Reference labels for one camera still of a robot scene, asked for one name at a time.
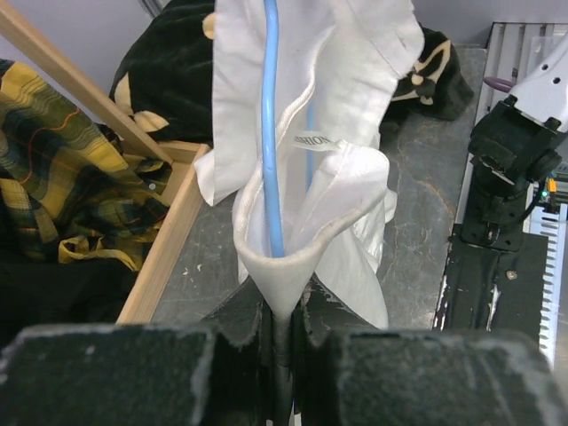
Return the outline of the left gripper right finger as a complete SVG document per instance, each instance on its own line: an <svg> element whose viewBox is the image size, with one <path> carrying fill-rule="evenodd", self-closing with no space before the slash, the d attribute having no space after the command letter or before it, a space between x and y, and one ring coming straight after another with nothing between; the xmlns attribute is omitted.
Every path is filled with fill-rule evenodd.
<svg viewBox="0 0 568 426"><path fill-rule="evenodd" d="M312 275L292 315L295 412L302 425L340 425L341 333L372 330Z"/></svg>

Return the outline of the blue wire hanger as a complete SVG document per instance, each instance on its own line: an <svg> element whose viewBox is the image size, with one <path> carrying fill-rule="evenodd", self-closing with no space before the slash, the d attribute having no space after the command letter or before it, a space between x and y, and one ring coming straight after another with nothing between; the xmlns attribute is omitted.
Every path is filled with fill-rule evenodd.
<svg viewBox="0 0 568 426"><path fill-rule="evenodd" d="M298 98L305 38L293 25L299 21L297 1L264 1L265 41L260 103L264 213L269 255L292 252L289 240L313 176L313 156L295 146L295 136L312 123L311 108Z"/></svg>

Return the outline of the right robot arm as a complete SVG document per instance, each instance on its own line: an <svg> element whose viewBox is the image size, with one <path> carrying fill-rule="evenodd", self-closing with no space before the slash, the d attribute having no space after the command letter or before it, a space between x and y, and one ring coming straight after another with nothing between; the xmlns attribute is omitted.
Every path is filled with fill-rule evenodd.
<svg viewBox="0 0 568 426"><path fill-rule="evenodd" d="M567 136L567 26L496 23L470 134L460 238L515 252Z"/></svg>

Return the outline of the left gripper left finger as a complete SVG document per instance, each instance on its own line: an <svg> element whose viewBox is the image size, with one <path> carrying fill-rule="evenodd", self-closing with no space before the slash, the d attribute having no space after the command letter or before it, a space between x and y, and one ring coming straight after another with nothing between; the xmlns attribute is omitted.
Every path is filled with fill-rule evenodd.
<svg viewBox="0 0 568 426"><path fill-rule="evenodd" d="M203 425L265 425L272 415L272 314L251 279L203 323L215 331Z"/></svg>

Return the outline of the white shirt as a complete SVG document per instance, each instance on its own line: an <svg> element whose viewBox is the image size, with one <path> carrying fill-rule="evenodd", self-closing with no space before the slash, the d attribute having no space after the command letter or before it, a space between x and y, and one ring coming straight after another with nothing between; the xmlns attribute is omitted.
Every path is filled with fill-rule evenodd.
<svg viewBox="0 0 568 426"><path fill-rule="evenodd" d="M397 195L379 126L424 38L409 1L280 1L275 136L283 256L272 253L261 160L266 18L219 1L213 18L213 149L201 194L233 195L239 277L288 318L316 277L363 320L388 325L376 270Z"/></svg>

